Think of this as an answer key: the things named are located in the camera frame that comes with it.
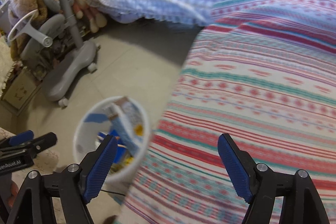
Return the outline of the left human hand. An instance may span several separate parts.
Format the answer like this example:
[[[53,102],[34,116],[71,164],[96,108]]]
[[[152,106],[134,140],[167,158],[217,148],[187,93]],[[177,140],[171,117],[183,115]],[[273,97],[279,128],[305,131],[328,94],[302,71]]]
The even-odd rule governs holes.
[[[12,182],[11,187],[10,187],[10,196],[7,199],[7,203],[10,208],[13,207],[18,192],[19,192],[19,188],[17,184],[15,182]]]

